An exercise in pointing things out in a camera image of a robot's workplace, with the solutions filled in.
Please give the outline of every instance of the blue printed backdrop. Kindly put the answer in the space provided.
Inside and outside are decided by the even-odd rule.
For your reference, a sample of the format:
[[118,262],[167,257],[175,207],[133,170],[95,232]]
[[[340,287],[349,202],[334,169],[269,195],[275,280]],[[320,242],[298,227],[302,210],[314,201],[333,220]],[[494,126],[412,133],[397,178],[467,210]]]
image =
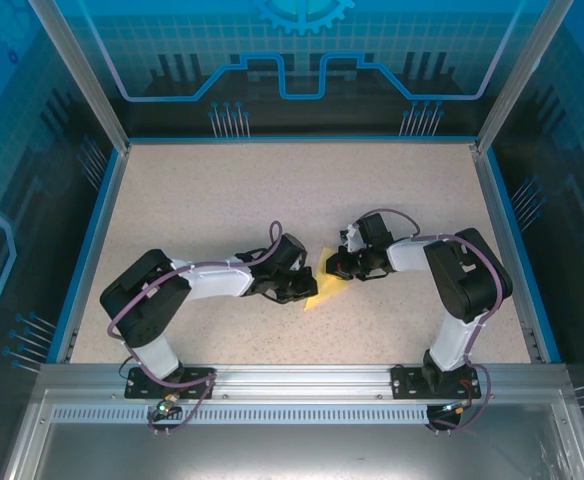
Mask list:
[[584,0],[574,2],[494,147],[560,353],[581,371]]
[[27,1],[0,0],[0,476],[49,338],[17,315],[54,330],[111,151]]
[[[214,104],[224,101],[249,109],[254,134],[472,135],[545,3],[63,0],[60,7],[134,136],[212,136],[215,123],[223,132]],[[232,133],[233,112],[224,114]],[[410,128],[419,115],[430,124]]]

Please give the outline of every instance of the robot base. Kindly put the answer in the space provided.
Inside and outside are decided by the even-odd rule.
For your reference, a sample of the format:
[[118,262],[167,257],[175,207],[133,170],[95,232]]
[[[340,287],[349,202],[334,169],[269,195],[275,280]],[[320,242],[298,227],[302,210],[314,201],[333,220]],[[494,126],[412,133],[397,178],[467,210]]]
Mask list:
[[[215,370],[213,368],[179,368],[174,374],[165,379],[166,382],[171,383],[185,383],[206,377]],[[143,399],[143,400],[161,400],[170,393],[179,392],[181,400],[199,400],[205,391],[206,384],[201,383],[193,387],[179,391],[176,388],[163,387],[158,383],[150,380],[141,368],[131,368],[128,372],[128,383],[125,387],[124,397],[128,399]],[[212,398],[211,389],[207,399]]]
[[481,398],[481,386],[476,370],[463,365],[452,372],[445,372],[444,381],[432,391],[430,382],[423,374],[423,367],[397,365],[390,370],[392,397],[394,400],[465,400],[468,391],[461,383],[467,380],[472,385],[472,399]]

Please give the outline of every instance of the yellow cloth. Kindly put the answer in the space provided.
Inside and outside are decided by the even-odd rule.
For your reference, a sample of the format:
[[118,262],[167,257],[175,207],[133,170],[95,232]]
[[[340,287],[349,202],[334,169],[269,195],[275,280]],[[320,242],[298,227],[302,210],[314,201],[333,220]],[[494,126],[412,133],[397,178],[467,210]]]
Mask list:
[[350,284],[350,282],[346,280],[341,280],[340,278],[337,278],[334,275],[328,275],[325,273],[325,262],[335,253],[336,253],[335,250],[331,250],[329,248],[324,248],[321,251],[319,265],[316,267],[316,284],[319,293],[307,299],[307,301],[305,302],[305,310],[309,310],[310,308],[314,307],[315,305],[317,305],[319,302],[322,302],[326,298],[329,298],[332,295],[339,293],[341,290],[343,290]]

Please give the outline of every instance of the beige work surface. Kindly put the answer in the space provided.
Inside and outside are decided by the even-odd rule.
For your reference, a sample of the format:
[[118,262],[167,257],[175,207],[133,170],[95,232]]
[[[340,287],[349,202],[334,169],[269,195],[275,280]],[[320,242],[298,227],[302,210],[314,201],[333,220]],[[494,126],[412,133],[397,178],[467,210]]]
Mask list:
[[[152,248],[170,258],[223,260],[269,245],[268,226],[307,248],[316,268],[339,230],[377,207],[413,216],[424,234],[477,228],[496,251],[467,145],[402,143],[136,145],[101,253],[73,362],[121,362],[99,295]],[[399,238],[412,233],[386,215]],[[166,330],[184,363],[390,364],[420,362],[444,307],[430,272],[351,285],[304,311],[260,296],[183,306]],[[512,299],[488,322],[473,359],[529,362]]]

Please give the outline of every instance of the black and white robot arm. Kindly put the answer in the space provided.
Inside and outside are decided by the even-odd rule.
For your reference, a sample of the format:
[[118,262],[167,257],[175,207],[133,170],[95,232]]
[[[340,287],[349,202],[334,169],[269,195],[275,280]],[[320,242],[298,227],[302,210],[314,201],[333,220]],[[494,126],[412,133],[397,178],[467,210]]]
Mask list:
[[[454,235],[476,247],[496,270],[502,299],[512,294],[512,281],[481,234],[468,228]],[[341,231],[342,245],[326,263],[326,272],[344,280],[378,279],[392,272],[429,270],[446,308],[434,344],[424,355],[424,377],[432,392],[446,372],[466,363],[465,353],[481,318],[497,301],[497,286],[488,267],[457,241],[433,237],[394,241],[379,213],[359,219]]]
[[114,319],[152,282],[180,271],[148,292],[116,324],[123,341],[153,376],[178,382],[181,364],[164,330],[183,304],[217,296],[262,294],[281,304],[311,297],[317,294],[317,284],[305,266],[306,257],[305,247],[290,234],[281,237],[273,252],[260,248],[194,266],[150,250],[105,289],[100,301]]

